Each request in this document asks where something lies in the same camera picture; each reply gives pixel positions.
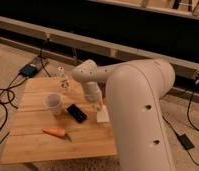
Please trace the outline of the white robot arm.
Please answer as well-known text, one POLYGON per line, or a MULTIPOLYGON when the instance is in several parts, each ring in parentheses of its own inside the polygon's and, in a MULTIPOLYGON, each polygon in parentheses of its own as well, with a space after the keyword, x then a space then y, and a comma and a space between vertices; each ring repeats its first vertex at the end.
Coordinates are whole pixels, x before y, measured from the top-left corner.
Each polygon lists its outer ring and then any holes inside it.
POLYGON ((175 71, 162 59, 98 67, 87 60, 72 70, 75 81, 106 84, 106 107, 122 171, 176 171, 159 99, 175 71))

